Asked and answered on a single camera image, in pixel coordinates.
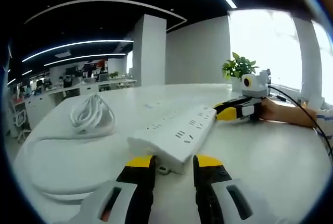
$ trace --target ceiling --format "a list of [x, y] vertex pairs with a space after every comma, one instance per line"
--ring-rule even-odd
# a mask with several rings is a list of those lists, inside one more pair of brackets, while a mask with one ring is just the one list
[[[124, 1], [155, 6], [168, 13]], [[302, 0], [233, 1], [238, 8], [278, 8], [311, 16]], [[19, 80], [21, 74], [30, 69], [33, 70], [31, 74], [41, 72], [45, 69], [45, 64], [59, 60], [55, 57], [56, 54], [67, 50], [71, 53], [70, 57], [126, 54], [131, 51], [133, 44], [94, 43], [55, 49], [22, 63], [22, 60], [31, 55], [68, 43], [90, 40], [132, 40], [133, 28], [144, 14], [165, 18], [168, 29], [184, 22], [181, 18], [187, 20], [168, 31], [171, 32], [192, 23], [227, 15], [230, 9], [225, 0], [122, 0], [121, 2], [114, 0], [7, 0], [5, 6], [7, 13], [5, 13], [3, 25], [6, 29], [6, 38], [2, 41], [3, 55], [8, 54], [6, 44], [9, 42], [12, 56], [8, 80], [13, 78]]]

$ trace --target white table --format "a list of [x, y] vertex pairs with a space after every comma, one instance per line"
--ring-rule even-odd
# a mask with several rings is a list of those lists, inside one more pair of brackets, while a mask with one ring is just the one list
[[92, 93], [97, 93], [99, 91], [99, 86], [101, 85], [111, 85], [118, 83], [133, 84], [136, 80], [131, 79], [111, 79], [104, 82], [93, 82], [93, 83], [80, 83], [68, 88], [58, 88], [48, 90], [40, 95], [31, 96], [26, 98], [15, 106], [24, 103], [25, 109], [27, 110], [27, 118], [31, 129], [34, 129], [40, 121], [53, 110], [64, 98], [64, 93], [66, 91], [77, 90], [80, 95], [87, 95]]
[[[114, 179], [131, 159], [126, 137], [171, 110], [236, 98], [225, 84], [188, 84], [131, 88], [101, 92], [117, 118], [117, 133], [93, 143], [44, 141], [33, 152], [32, 178], [54, 187], [75, 187], [96, 180]], [[87, 96], [63, 101], [32, 131], [24, 145], [46, 135], [73, 133], [69, 112]], [[230, 124], [216, 122], [200, 154], [221, 160], [233, 178], [264, 196], [276, 216], [300, 221], [310, 210], [330, 174], [330, 162], [312, 129], [284, 123]], [[79, 202], [61, 202], [38, 192], [28, 177], [21, 149], [15, 173], [32, 206], [47, 222], [67, 220]], [[183, 175], [156, 176], [150, 223], [200, 223], [195, 203], [192, 162]]]

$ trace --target person's hand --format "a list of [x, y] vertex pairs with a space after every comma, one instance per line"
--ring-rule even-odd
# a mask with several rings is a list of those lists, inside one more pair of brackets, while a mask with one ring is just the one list
[[263, 106], [263, 111], [260, 118], [264, 120], [276, 121], [278, 120], [278, 105], [272, 100], [265, 98], [262, 100], [261, 105]]

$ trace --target white cabinet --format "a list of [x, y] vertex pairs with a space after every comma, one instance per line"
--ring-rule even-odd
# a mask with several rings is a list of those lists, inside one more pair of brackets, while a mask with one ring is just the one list
[[97, 92], [99, 92], [98, 84], [84, 85], [80, 87], [80, 95], [89, 95]]
[[31, 129], [34, 129], [38, 123], [56, 107], [52, 95], [34, 96], [27, 98], [24, 103]]

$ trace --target power strip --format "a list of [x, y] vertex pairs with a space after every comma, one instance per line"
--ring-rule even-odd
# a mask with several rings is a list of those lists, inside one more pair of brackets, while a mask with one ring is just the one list
[[156, 155], [160, 165], [182, 173], [184, 164], [204, 142], [216, 110], [199, 105], [181, 114], [173, 111], [128, 137], [130, 151], [137, 156]]

